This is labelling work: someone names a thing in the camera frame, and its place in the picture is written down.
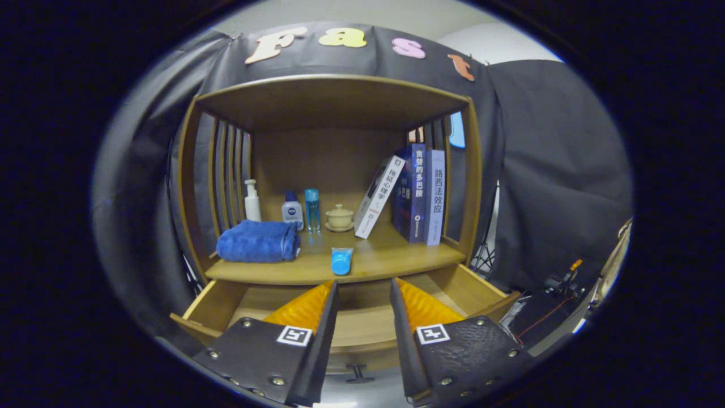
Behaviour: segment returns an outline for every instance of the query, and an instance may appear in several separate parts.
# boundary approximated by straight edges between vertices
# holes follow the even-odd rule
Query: red wire
[[[521,332],[520,335],[517,335],[516,336],[516,340],[518,340],[519,343],[523,344],[523,341],[521,341],[521,336],[522,335],[526,334],[526,332],[528,332],[533,326],[536,326],[537,324],[541,323],[544,319],[546,319],[547,317],[551,316],[552,313],[554,313],[555,311],[557,311],[561,306],[564,306],[564,303],[566,303],[567,301],[570,301],[571,299],[572,298],[566,298],[566,299],[564,299],[563,302],[559,303],[559,306],[556,306],[552,311],[550,311],[549,313],[547,313],[546,316],[542,317],[541,319],[539,319],[538,322],[536,322],[536,323],[532,324],[531,326],[529,326],[529,328],[526,329],[526,330],[524,330],[523,332]]]

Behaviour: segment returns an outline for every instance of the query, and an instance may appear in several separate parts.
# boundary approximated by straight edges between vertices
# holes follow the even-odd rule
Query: blue object
[[[320,192],[316,189],[304,191],[304,204],[307,209],[307,230],[320,231]]]
[[[465,134],[463,133],[463,116],[458,113],[451,115],[451,134],[448,138],[452,146],[465,149]]]
[[[335,275],[344,275],[350,272],[352,248],[332,248],[332,272]]]
[[[287,222],[244,220],[222,233],[217,254],[232,262],[291,261],[297,256],[297,225]]]

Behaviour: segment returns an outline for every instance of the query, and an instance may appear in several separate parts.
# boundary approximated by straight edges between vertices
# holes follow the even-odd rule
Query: blue tube
[[[344,275],[350,272],[352,248],[332,248],[332,272],[335,275]]]

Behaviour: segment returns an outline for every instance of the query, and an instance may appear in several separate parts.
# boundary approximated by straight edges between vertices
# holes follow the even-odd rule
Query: wooden shelf
[[[302,232],[297,259],[274,264],[218,261],[207,277],[263,285],[319,285],[330,279],[340,283],[365,282],[425,272],[465,260],[465,255],[441,244],[410,244],[389,221],[379,221],[367,240],[353,230],[320,234]],[[332,248],[354,248],[350,273],[336,276],[330,269]]]

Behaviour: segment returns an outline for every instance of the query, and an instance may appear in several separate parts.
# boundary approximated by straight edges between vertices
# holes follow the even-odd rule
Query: black cloth
[[[505,140],[490,279],[534,290],[582,259],[601,270],[633,214],[624,143],[595,93],[564,64],[489,68]]]

